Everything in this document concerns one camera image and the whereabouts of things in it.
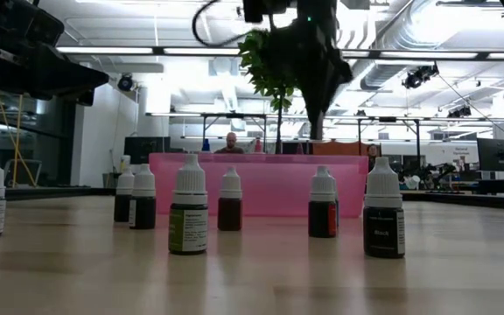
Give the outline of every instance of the white ceiling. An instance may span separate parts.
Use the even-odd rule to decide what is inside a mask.
[[[101,0],[99,3],[78,3],[88,0],[41,0],[40,7],[62,20],[66,25],[66,34],[60,39],[60,46],[198,46],[191,32],[191,20],[195,11],[205,2],[203,0],[138,0],[139,4],[118,4],[122,0]],[[367,14],[350,11],[339,3],[338,17],[343,30],[341,47],[351,39],[361,43],[363,36],[373,39],[378,30],[364,30],[363,21],[374,21],[376,28],[382,27],[390,20],[407,0],[390,0],[387,10],[372,8]],[[236,7],[242,6],[241,0],[223,0],[217,3],[202,19],[199,33],[205,39],[220,41],[249,30],[252,26],[238,17]],[[448,50],[504,50],[504,18],[500,10],[450,9],[454,17],[465,17],[457,21],[459,29],[454,36],[439,48]],[[293,15],[291,9],[286,15],[276,17],[280,25],[288,24]],[[441,25],[429,32],[439,32]],[[369,41],[361,45],[368,47]],[[221,84],[214,77],[209,77],[208,62],[211,58],[199,57],[103,57],[87,59],[96,67],[103,64],[107,69],[114,69],[119,64],[152,64],[164,65],[164,75],[172,88],[172,103],[184,105],[185,109],[192,103],[213,104],[215,99],[222,98]],[[463,95],[474,92],[482,93],[476,103],[487,109],[492,101],[484,88],[504,82],[504,63],[491,62],[441,62],[438,64],[441,75]],[[422,112],[437,113],[438,107],[444,106],[459,98],[439,78],[434,78],[416,90],[405,90],[401,86],[401,73],[390,80],[382,90],[386,93],[349,91],[337,97],[341,109],[347,109],[351,115],[358,107],[365,107],[364,102],[373,105],[367,110],[371,115],[413,115]],[[254,88],[248,85],[245,78],[235,78],[234,85],[239,99],[258,99]]]

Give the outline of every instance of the green leaves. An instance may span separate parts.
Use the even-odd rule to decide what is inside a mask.
[[[268,31],[251,31],[244,42],[238,44],[239,56],[242,58],[241,67],[247,67],[246,75],[251,75],[249,83],[254,84],[254,94],[261,96],[273,96],[271,107],[278,110],[281,106],[288,109],[291,101],[285,97],[291,97],[298,87],[296,78],[292,73],[273,73],[263,60],[264,50],[268,49],[270,33]]]

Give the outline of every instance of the pink container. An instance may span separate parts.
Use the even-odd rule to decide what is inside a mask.
[[[168,214],[176,172],[185,154],[150,154],[150,169],[157,184],[157,212]],[[368,173],[367,157],[200,154],[206,172],[209,213],[217,214],[221,177],[229,166],[241,176],[245,216],[306,217],[311,178],[318,165],[327,165],[339,190],[340,217],[357,218],[363,208]]]

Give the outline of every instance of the ductwork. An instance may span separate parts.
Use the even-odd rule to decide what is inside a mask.
[[[395,22],[370,49],[432,50],[441,46],[459,31],[455,21],[446,19],[445,8],[437,7],[438,0],[414,0],[395,18]],[[406,66],[378,65],[373,60],[359,60],[353,66],[353,76],[360,78],[360,88],[374,91],[400,73]]]

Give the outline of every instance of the wooden table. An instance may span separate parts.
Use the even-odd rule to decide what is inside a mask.
[[[404,260],[367,258],[362,221],[309,239],[306,219],[246,218],[206,255],[167,252],[154,231],[112,223],[113,199],[9,204],[0,314],[504,314],[504,211],[405,203]]]

